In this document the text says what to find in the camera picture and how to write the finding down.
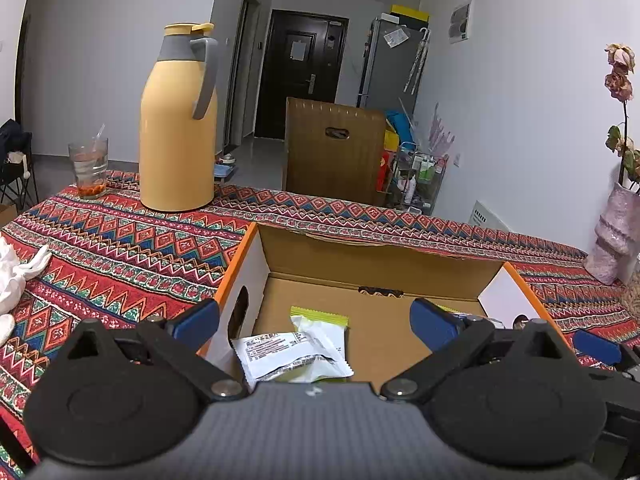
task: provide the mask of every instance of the glass of water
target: glass of water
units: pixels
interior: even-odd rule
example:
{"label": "glass of water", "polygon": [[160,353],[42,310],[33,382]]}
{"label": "glass of water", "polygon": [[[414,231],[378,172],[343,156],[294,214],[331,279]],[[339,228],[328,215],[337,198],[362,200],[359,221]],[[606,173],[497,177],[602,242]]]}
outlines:
{"label": "glass of water", "polygon": [[78,196],[87,200],[100,198],[107,192],[107,162],[109,139],[72,142],[69,144],[69,158],[74,167]]}

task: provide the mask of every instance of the tablecloth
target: tablecloth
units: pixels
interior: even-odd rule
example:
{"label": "tablecloth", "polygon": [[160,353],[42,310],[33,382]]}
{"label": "tablecloth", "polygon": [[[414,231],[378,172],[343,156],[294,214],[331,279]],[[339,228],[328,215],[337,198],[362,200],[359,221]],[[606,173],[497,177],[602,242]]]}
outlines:
{"label": "tablecloth", "polygon": [[[22,409],[76,324],[98,317],[107,327],[126,328],[156,312],[175,317],[213,297],[253,221],[508,260],[569,341],[572,332],[585,328],[640,344],[640,327],[620,304],[623,288],[595,281],[581,266],[585,254],[569,246],[342,200],[236,186],[217,187],[212,204],[196,212],[164,214],[140,203],[135,173],[111,172],[109,188],[101,199],[85,202],[67,187],[2,230],[23,260],[44,244],[52,251],[46,271],[27,284],[14,310],[15,331],[0,348],[0,415],[29,451]],[[0,479],[19,473],[0,448]]]}

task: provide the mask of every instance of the gray refrigerator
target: gray refrigerator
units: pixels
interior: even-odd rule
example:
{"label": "gray refrigerator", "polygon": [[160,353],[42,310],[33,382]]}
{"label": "gray refrigerator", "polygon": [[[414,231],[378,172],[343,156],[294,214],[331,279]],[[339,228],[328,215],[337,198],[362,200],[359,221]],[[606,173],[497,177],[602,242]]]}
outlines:
{"label": "gray refrigerator", "polygon": [[371,24],[370,40],[364,53],[365,60],[357,106],[385,112],[388,110],[401,112],[402,107],[398,100],[400,98],[406,112],[413,117],[415,98],[418,95],[417,88],[415,93],[411,94],[415,74],[407,92],[403,90],[418,52],[422,32],[403,27],[409,39],[391,48],[384,36],[397,28],[398,25],[395,23],[380,18],[376,18]]}

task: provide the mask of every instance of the floor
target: floor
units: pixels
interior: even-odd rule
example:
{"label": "floor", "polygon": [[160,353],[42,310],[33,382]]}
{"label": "floor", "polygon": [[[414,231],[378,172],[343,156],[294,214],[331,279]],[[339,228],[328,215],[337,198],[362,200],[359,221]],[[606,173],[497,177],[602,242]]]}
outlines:
{"label": "floor", "polygon": [[[253,136],[249,136],[245,137],[242,145],[232,153],[236,157],[238,170],[230,179],[230,184],[282,189],[284,142],[276,139],[254,139]],[[55,195],[74,180],[66,156],[34,155],[33,164],[40,200]],[[138,171],[138,164],[110,160],[109,169]]]}

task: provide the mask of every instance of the yellow thermos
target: yellow thermos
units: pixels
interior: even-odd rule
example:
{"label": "yellow thermos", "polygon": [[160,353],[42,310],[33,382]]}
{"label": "yellow thermos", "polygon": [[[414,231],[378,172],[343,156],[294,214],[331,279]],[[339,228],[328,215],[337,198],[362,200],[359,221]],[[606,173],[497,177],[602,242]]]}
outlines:
{"label": "yellow thermos", "polygon": [[188,211],[213,200],[218,42],[211,23],[164,28],[140,104],[140,200]]}

